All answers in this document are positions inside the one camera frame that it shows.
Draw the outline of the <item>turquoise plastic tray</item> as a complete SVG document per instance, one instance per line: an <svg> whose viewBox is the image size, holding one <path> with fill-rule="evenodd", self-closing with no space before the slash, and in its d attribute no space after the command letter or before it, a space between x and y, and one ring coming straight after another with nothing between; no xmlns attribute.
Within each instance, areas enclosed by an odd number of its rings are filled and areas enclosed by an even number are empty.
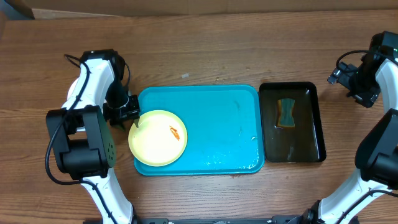
<svg viewBox="0 0 398 224"><path fill-rule="evenodd" d="M265 162L259 96L251 85L156 86L139 94L141 113L165 110L187 129L187 146L173 163L135 160L146 176L252 174Z"/></svg>

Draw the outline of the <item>yellow-green plate with ketchup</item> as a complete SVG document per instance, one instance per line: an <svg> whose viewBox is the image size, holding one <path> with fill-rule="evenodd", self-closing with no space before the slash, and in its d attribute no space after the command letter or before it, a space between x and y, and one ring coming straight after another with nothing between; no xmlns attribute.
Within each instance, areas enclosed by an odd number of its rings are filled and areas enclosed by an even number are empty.
<svg viewBox="0 0 398 224"><path fill-rule="evenodd" d="M142 114L139 127L132 124L128 144L134 157L141 163L160 167L175 162L187 146L188 134L183 121L165 110Z"/></svg>

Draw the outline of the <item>green and yellow sponge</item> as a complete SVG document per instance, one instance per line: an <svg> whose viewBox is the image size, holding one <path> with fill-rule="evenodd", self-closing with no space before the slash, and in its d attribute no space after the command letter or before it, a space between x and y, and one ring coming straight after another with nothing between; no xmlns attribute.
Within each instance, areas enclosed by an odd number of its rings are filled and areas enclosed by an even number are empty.
<svg viewBox="0 0 398 224"><path fill-rule="evenodd" d="M294 128L293 117L295 100L291 98L282 98L277 101L277 127Z"/></svg>

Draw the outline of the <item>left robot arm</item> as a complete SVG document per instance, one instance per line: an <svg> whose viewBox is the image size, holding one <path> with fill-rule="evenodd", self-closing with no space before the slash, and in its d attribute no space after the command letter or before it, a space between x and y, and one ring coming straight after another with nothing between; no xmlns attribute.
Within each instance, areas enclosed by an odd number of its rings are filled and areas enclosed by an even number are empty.
<svg viewBox="0 0 398 224"><path fill-rule="evenodd" d="M137 96L122 83L129 66L113 49L65 58L80 68L80 76L62 107L46 115L50 141L45 171L58 185L83 186L102 223L140 223L117 180L116 145L109 130L124 129L125 121L139 118Z"/></svg>

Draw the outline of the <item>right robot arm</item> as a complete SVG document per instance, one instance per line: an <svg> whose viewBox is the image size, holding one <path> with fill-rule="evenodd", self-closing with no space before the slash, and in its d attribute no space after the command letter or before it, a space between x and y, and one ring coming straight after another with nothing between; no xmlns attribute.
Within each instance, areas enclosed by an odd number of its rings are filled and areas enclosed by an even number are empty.
<svg viewBox="0 0 398 224"><path fill-rule="evenodd" d="M375 199L397 196L397 34L374 35L361 53L358 67L339 58L328 82L343 85L366 108L382 96L384 116L358 146L352 175L291 223L357 223L357 214Z"/></svg>

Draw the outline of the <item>white plate with ketchup streak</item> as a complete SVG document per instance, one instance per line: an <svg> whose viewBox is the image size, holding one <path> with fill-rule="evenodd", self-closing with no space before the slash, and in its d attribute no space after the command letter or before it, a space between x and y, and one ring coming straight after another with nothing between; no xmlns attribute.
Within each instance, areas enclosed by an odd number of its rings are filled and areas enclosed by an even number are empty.
<svg viewBox="0 0 398 224"><path fill-rule="evenodd" d="M69 90L68 90L68 93L67 93L67 100L69 100L69 98L72 96L72 93L73 93L73 91L74 91L74 89L75 89L75 87L76 87L76 84L78 83L78 80L79 80L79 78L77 78L77 79L72 83L72 85L70 86L70 88L69 88Z"/></svg>

